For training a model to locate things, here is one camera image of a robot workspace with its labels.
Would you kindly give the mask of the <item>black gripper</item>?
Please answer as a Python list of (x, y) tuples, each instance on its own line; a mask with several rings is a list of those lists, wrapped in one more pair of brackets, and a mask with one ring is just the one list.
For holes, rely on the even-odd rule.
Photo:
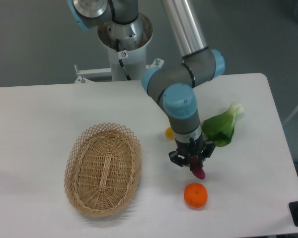
[(189, 167), (190, 170), (193, 156), (198, 156), (199, 166), (202, 168), (216, 147), (213, 141), (204, 141), (202, 133), (175, 134), (174, 137), (177, 149), (168, 153), (170, 161), (180, 167)]

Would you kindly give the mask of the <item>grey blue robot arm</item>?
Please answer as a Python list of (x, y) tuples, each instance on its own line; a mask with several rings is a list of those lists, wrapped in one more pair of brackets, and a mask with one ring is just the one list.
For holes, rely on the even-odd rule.
[(140, 80), (167, 115), (177, 145), (169, 153), (171, 162), (201, 172), (215, 145), (203, 138), (193, 89), (223, 74), (225, 62), (219, 51), (208, 47), (190, 1), (162, 2), (182, 56), (182, 63), (168, 70), (158, 61), (146, 65), (153, 29), (136, 0), (70, 0), (68, 6), (81, 29), (98, 28), (112, 79)]

